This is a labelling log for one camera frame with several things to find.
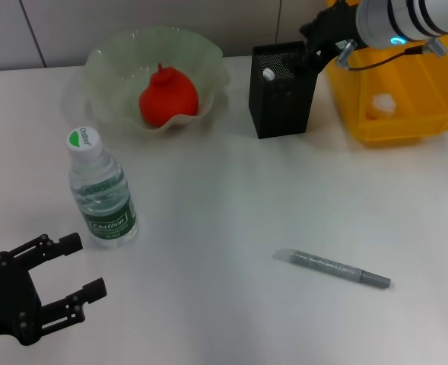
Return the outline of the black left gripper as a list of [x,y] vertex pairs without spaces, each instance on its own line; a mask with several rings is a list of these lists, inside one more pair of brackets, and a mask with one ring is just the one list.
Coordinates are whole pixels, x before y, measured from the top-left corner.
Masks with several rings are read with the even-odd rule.
[[[0,252],[0,335],[10,335],[23,346],[29,346],[38,342],[40,336],[85,320],[84,304],[106,296],[102,278],[40,309],[40,299],[28,272],[44,262],[82,249],[78,233],[64,236],[57,243],[42,234],[10,252]],[[41,327],[37,325],[39,309]]]

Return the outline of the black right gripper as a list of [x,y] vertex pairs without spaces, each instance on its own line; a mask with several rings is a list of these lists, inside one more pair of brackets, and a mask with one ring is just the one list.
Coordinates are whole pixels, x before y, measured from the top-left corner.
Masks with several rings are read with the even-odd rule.
[[310,42],[310,51],[303,42],[296,43],[295,51],[288,56],[287,67],[292,71],[314,71],[320,73],[323,63],[329,63],[340,55],[343,46],[338,43],[354,40],[359,43],[356,26],[358,5],[337,1],[332,7],[321,11],[315,20],[303,24],[299,31]]

